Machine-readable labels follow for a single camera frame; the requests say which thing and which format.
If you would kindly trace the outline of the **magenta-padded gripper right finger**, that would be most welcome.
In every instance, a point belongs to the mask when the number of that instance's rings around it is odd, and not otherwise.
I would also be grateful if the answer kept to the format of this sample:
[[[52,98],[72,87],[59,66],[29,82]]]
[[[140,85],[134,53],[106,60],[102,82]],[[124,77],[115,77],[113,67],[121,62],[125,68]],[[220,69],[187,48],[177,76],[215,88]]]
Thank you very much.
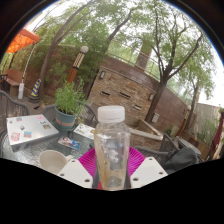
[[[145,157],[135,148],[129,150],[128,175],[132,189],[143,187],[167,176],[154,157]]]

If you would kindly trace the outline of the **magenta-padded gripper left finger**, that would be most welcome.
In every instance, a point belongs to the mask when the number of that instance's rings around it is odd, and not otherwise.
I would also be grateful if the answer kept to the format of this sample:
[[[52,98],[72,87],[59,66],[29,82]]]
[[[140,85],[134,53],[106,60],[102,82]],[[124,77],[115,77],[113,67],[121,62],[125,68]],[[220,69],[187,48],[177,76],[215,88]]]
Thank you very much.
[[[96,174],[95,151],[91,149],[79,159],[72,155],[66,157],[67,164],[58,176],[84,188],[92,188]]]

